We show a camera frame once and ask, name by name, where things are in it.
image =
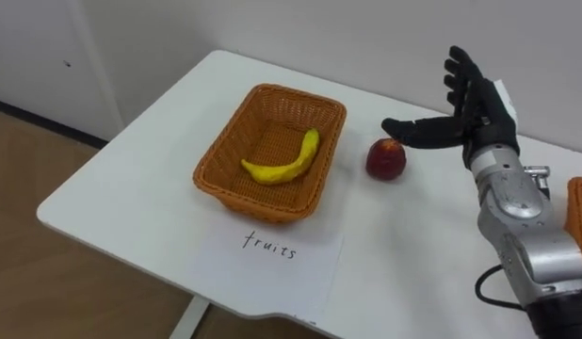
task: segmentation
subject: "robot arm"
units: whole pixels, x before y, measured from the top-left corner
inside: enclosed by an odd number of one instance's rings
[[[516,125],[494,83],[459,47],[450,48],[444,79],[452,117],[396,121],[382,128],[419,149],[463,146],[475,178],[477,225],[492,244],[510,286],[541,339],[582,339],[582,253],[554,224],[547,167],[523,167]]]

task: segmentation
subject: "black cable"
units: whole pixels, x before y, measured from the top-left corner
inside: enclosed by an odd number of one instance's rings
[[[521,305],[518,303],[502,301],[502,300],[497,300],[497,299],[490,299],[490,298],[485,297],[484,295],[481,294],[481,285],[488,278],[490,278],[490,276],[492,276],[494,273],[501,271],[501,270],[502,270],[502,266],[500,266],[500,265],[494,266],[494,267],[488,269],[487,271],[485,271],[481,275],[481,277],[479,277],[477,279],[477,281],[476,281],[476,296],[477,296],[477,298],[479,300],[481,300],[487,304],[493,305],[493,306],[504,307],[504,308],[508,308],[508,309],[512,309],[512,310],[525,312],[524,308],[521,307]]]

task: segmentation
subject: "wicker basket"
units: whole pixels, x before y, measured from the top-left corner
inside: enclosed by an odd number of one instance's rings
[[[565,229],[575,238],[582,249],[582,178],[577,177],[567,184],[567,222]]]
[[[345,120],[346,108],[336,101],[276,85],[256,86],[195,168],[193,181],[227,208],[262,221],[306,218],[318,205]],[[241,159],[265,166],[293,162],[310,128],[318,130],[320,146],[304,175],[263,186],[241,167]]]

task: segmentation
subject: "banana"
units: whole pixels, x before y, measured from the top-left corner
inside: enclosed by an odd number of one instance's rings
[[[310,168],[316,151],[318,151],[319,142],[320,136],[318,135],[318,131],[312,128],[303,136],[299,156],[291,164],[283,166],[260,166],[242,159],[241,165],[250,173],[251,178],[259,184],[276,185],[287,183]]]

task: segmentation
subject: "apple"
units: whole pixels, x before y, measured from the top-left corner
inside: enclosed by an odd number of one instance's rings
[[[370,147],[366,158],[366,172],[379,180],[393,180],[406,167],[406,153],[402,144],[392,138],[379,139]]]

